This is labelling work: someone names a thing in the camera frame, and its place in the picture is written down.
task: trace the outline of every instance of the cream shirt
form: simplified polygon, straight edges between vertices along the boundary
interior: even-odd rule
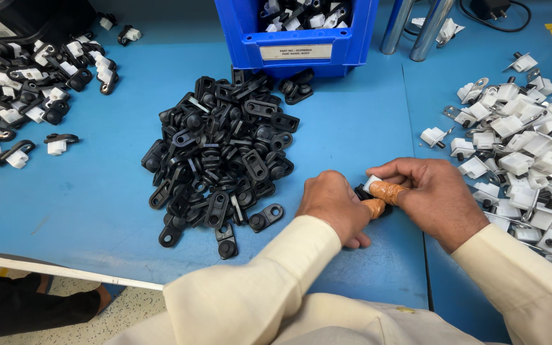
[[[428,310],[306,295],[340,250],[328,224],[297,217],[249,263],[165,285],[167,312],[107,344],[483,344]],[[502,313],[514,345],[552,344],[551,263],[494,224],[452,257]]]

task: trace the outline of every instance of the metal pipe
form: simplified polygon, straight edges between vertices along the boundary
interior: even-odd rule
[[[397,43],[399,42],[399,38],[402,37],[403,28],[408,22],[408,17],[410,17],[410,11],[412,11],[414,3],[415,0],[395,0],[391,16],[389,17],[389,23],[385,29],[383,42],[380,43],[380,51],[383,54],[391,55],[397,50]]]
[[[454,3],[455,0],[436,0],[430,7],[417,41],[412,47],[412,51],[410,51],[410,59],[420,62],[427,58],[427,54],[435,38],[438,37],[438,32],[447,20],[447,15],[449,15]]]

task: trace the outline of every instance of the blue workbench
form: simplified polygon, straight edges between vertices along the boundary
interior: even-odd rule
[[[283,107],[301,119],[287,149],[295,170],[251,211],[280,203],[284,219],[259,234],[248,226],[235,227],[240,254],[224,262],[213,230],[207,228],[188,228],[173,248],[158,244],[165,210],[149,208],[155,188],[152,174],[140,166],[161,136],[160,111],[175,105],[202,75],[230,78],[213,3],[92,3],[98,11],[125,13],[119,22],[133,24],[144,36],[121,47],[116,43],[120,27],[110,32],[95,27],[107,58],[119,65],[117,89],[103,96],[94,80],[80,94],[72,92],[72,108],[62,124],[29,123],[19,131],[18,140],[31,139],[39,146],[23,169],[0,168],[0,255],[158,284],[210,265],[246,263],[293,218],[304,180],[320,171],[336,169],[355,185],[365,181],[366,168],[395,157],[447,158],[448,149],[419,146],[420,133],[455,124],[441,110],[458,104],[459,87],[480,77],[504,82],[511,74],[502,69],[514,51],[530,51],[552,80],[552,38],[544,28],[552,23],[552,2],[532,3],[532,23],[517,34],[473,23],[454,8],[450,17],[466,28],[444,48],[433,49],[423,63],[408,59],[413,41],[407,34],[394,55],[379,52],[391,10],[391,4],[381,4],[367,65],[345,78],[315,80],[312,97]],[[424,17],[426,9],[424,1],[415,4],[411,18]],[[515,27],[520,16],[513,9],[509,19]],[[41,144],[50,133],[76,134],[83,142],[53,157]],[[463,130],[456,128],[454,134],[461,136]],[[3,149],[14,142],[3,143]],[[509,342],[502,317],[477,286],[433,239],[424,242],[399,209],[373,221],[366,233],[373,245],[343,250],[311,292],[428,308],[426,246],[435,311],[480,340]]]

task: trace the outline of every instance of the floor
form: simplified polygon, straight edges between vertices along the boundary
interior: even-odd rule
[[[21,278],[26,271],[0,268],[0,275]],[[67,296],[76,292],[90,291],[99,286],[88,280],[55,277],[50,294]],[[0,345],[101,345],[145,318],[165,311],[165,301],[160,291],[127,287],[125,291],[98,317],[85,324],[29,332],[0,338]]]

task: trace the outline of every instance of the dark trousers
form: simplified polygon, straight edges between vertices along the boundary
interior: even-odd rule
[[[39,294],[40,275],[0,277],[0,336],[87,322],[99,309],[99,292],[67,297]]]

